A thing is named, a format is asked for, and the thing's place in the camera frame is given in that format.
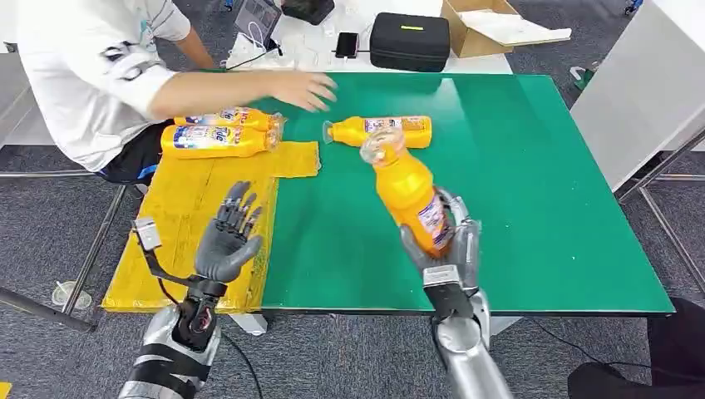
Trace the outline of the person's hand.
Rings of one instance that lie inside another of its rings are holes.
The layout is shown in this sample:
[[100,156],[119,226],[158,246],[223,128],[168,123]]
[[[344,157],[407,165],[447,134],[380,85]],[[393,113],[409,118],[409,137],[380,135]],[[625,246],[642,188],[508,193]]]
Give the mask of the person's hand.
[[327,111],[337,100],[337,84],[326,74],[305,71],[271,71],[268,95],[306,111]]

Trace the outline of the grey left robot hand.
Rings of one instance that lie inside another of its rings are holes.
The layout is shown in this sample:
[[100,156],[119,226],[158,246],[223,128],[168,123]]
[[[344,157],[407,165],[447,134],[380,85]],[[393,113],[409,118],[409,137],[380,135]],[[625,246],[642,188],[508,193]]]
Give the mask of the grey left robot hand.
[[195,255],[195,271],[204,278],[230,283],[261,249],[264,238],[253,230],[262,213],[251,182],[236,182],[206,225]]

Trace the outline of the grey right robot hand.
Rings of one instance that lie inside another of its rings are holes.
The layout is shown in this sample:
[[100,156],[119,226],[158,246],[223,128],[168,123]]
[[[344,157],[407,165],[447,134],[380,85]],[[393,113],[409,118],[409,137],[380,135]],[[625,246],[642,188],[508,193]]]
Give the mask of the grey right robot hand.
[[435,190],[449,224],[447,246],[440,255],[429,254],[421,248],[411,228],[405,224],[400,227],[402,245],[425,285],[455,282],[470,297],[480,291],[478,268],[481,224],[470,217],[460,196],[440,186]]

